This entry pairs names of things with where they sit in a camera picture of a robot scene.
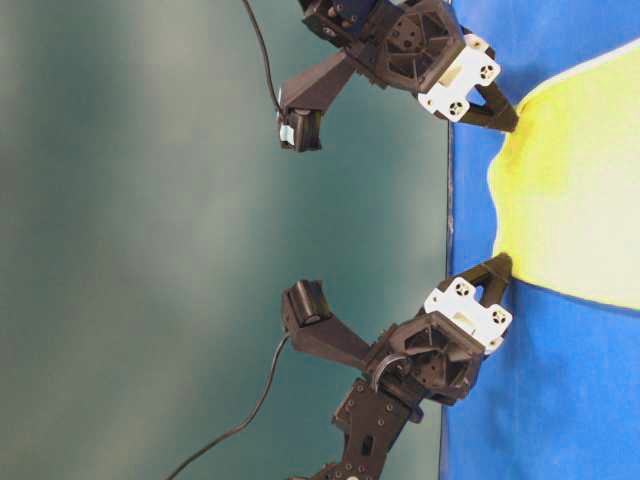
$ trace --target wire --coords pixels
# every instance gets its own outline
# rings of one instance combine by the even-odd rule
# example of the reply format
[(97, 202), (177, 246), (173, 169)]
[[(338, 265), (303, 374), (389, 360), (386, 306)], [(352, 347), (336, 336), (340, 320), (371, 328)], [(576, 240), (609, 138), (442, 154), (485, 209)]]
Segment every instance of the wire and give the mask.
[(207, 453), (209, 450), (211, 450), (213, 447), (218, 445), (220, 442), (244, 430), (247, 427), (247, 425), (251, 423), (251, 421), (258, 414), (258, 411), (260, 410), (260, 407), (262, 407), (262, 404), (264, 403), (265, 399), (267, 398), (267, 394), (269, 393), (269, 389), (271, 388), (271, 383), (273, 382), (273, 376), (276, 371), (276, 365), (278, 364), (278, 358), (280, 357), (280, 354), (282, 353), (282, 349), (284, 348), (288, 339), (289, 339), (289, 335), (287, 334), (283, 337), (282, 340), (280, 340), (280, 343), (278, 344), (278, 347), (276, 348), (276, 351), (273, 355), (273, 360), (271, 360), (271, 370), (269, 371), (269, 376), (267, 377), (267, 385), (265, 386), (264, 391), (262, 392), (262, 396), (260, 397), (260, 400), (258, 400), (258, 403), (254, 407), (253, 411), (249, 414), (249, 416), (240, 425), (237, 425), (233, 427), (231, 430), (229, 430), (228, 432), (223, 433), (218, 438), (216, 438), (215, 440), (212, 440), (207, 445), (202, 447), (200, 450), (192, 454), (189, 458), (187, 458), (184, 462), (182, 462), (178, 466), (178, 468), (176, 468), (171, 473), (171, 475), (169, 475), (166, 478), (166, 480), (173, 480), (174, 478), (176, 478), (180, 472), (182, 472), (185, 468), (187, 468), (187, 466), (189, 466), (189, 464), (192, 463), (194, 460), (196, 460), (198, 457)]
[(260, 50), (262, 50), (262, 60), (264, 61), (264, 72), (267, 77), (267, 88), (269, 89), (269, 93), (271, 94), (271, 101), (273, 105), (276, 107), (276, 110), (280, 113), (280, 116), (284, 119), (286, 115), (276, 98), (276, 92), (273, 89), (273, 79), (271, 78), (271, 66), (269, 65), (269, 54), (267, 53), (267, 46), (264, 43), (264, 38), (262, 37), (262, 32), (260, 31), (260, 27), (258, 26), (258, 22), (256, 20), (255, 15), (253, 14), (253, 9), (249, 4), (249, 0), (242, 0), (244, 4), (244, 8), (247, 9), (247, 13), (249, 14), (249, 20), (251, 20), (251, 25), (253, 25), (253, 29), (256, 32), (256, 36), (258, 37), (258, 43), (260, 44)]

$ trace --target blue fabric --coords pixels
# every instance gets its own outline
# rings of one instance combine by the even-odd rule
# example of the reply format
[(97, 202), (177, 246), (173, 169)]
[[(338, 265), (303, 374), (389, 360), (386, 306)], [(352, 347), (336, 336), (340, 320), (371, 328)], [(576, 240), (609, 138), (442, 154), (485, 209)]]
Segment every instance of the blue fabric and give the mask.
[[(547, 78), (640, 37), (631, 0), (454, 2), (485, 38), (513, 103)], [(495, 209), (486, 181), (503, 135), (454, 127), (451, 269), (491, 256)], [(514, 282), (504, 346), (469, 397), (447, 410), (447, 480), (628, 479), (640, 475), (640, 313)]]

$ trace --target black plastic part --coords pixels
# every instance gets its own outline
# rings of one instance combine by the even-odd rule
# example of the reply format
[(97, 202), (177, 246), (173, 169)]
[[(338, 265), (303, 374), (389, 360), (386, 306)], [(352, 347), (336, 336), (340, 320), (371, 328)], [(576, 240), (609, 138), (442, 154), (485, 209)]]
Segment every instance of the black plastic part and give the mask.
[(460, 122), (502, 132), (513, 132), (518, 125), (518, 114), (496, 82), (488, 87), (476, 85), (476, 90), (486, 103), (484, 105), (472, 103)]
[(364, 368), (369, 345), (330, 312), (320, 282), (302, 280), (285, 290), (282, 320), (296, 350)]
[(280, 140), (280, 146), (287, 150), (306, 152), (320, 150), (320, 123), (322, 113), (318, 110), (293, 110), (287, 115), (287, 125), (293, 128), (293, 145)]
[(280, 107), (287, 118), (279, 118), (278, 127), (284, 123), (293, 128), (294, 145), (281, 141), (282, 148), (298, 152), (321, 148), (322, 116), (354, 71), (352, 61), (339, 52), (283, 84)]

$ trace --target blue tablecloth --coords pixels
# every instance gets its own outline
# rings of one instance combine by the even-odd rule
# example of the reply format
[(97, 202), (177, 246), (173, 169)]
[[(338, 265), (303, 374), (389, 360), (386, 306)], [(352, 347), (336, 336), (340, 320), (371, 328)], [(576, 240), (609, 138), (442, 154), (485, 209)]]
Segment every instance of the blue tablecloth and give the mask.
[[(635, 0), (458, 0), (454, 7), (495, 48), (498, 83), (514, 104), (547, 78), (640, 37)], [(454, 127), (452, 272), (491, 256), (496, 218), (486, 172), (502, 141), (497, 132)], [(640, 280), (630, 280), (640, 292)], [(518, 281), (507, 297), (515, 316), (507, 341), (469, 397), (445, 411), (441, 478), (638, 477), (640, 312)]]

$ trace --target teal backdrop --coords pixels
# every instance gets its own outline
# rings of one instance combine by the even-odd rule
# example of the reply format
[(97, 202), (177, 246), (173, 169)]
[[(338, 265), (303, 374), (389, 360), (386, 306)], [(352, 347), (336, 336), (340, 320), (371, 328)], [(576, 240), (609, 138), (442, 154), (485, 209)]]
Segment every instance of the teal backdrop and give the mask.
[[(296, 1), (253, 3), (276, 84), (332, 52)], [(322, 140), (280, 150), (240, 0), (0, 2), (1, 478), (164, 478), (254, 406), (299, 278), (367, 341), (415, 314), (444, 275), (445, 123), (356, 77)], [(287, 347), (183, 478), (339, 459), (355, 375)], [(436, 478), (424, 407), (383, 478)]]

